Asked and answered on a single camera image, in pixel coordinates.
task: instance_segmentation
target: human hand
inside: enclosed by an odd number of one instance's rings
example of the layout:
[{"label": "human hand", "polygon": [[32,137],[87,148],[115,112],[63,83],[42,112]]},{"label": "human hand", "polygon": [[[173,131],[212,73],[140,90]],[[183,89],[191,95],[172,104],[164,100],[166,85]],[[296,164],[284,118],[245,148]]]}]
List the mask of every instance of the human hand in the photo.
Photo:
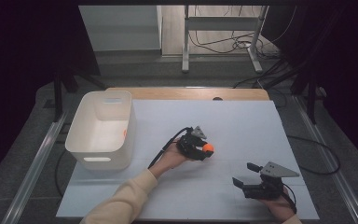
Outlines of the human hand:
[{"label": "human hand", "polygon": [[[283,192],[287,194],[287,188],[283,188]],[[282,195],[275,200],[259,199],[258,201],[263,203],[280,222],[284,222],[295,215],[295,212],[290,207],[290,203]]]},{"label": "human hand", "polygon": [[158,179],[166,171],[173,169],[184,161],[189,161],[177,148],[176,142],[168,146],[161,158],[149,168],[150,172]]}]

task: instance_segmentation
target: white tabletop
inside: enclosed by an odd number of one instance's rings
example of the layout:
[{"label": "white tabletop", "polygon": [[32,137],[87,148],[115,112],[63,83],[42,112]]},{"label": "white tabletop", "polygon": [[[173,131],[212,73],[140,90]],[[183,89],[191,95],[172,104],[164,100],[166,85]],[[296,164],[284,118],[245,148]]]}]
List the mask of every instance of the white tabletop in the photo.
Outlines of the white tabletop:
[{"label": "white tabletop", "polygon": [[[131,165],[122,171],[90,171],[77,164],[57,217],[83,217],[147,168],[165,143],[185,127],[200,126],[215,150],[205,161],[187,161],[164,174],[140,220],[272,220],[260,202],[245,199],[232,177],[260,184],[247,162],[273,161],[300,173],[281,119],[271,101],[134,100],[137,120]],[[282,179],[295,192],[301,219],[319,219],[301,177]]]}]

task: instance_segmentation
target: beige sleeve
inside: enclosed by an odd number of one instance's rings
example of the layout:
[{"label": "beige sleeve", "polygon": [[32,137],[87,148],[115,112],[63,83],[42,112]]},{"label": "beige sleeve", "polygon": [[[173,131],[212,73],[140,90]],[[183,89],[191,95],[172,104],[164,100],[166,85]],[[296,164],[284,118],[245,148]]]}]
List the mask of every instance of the beige sleeve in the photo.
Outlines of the beige sleeve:
[{"label": "beige sleeve", "polygon": [[135,220],[147,201],[147,195],[157,185],[149,170],[126,181],[108,200],[94,207],[82,220],[84,223],[128,224]]},{"label": "beige sleeve", "polygon": [[283,224],[301,224],[300,219],[297,215],[292,216],[291,218],[287,219]]}]

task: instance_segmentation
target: white plastic bin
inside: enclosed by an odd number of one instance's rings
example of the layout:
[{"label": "white plastic bin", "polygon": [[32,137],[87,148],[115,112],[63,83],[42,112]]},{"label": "white plastic bin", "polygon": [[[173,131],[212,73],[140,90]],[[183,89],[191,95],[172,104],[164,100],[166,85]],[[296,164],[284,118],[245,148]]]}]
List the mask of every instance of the white plastic bin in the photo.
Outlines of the white plastic bin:
[{"label": "white plastic bin", "polygon": [[120,170],[131,162],[136,117],[127,91],[92,91],[80,102],[65,147],[90,170]]}]

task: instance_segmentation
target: orange ball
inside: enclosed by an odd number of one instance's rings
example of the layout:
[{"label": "orange ball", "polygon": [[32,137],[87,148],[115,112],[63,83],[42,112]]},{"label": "orange ball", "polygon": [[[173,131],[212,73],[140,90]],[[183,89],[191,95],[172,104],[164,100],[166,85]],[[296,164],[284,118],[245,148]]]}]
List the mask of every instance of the orange ball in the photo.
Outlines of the orange ball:
[{"label": "orange ball", "polygon": [[202,147],[202,151],[204,151],[204,152],[214,151],[214,148],[213,148],[212,144],[207,143]]}]

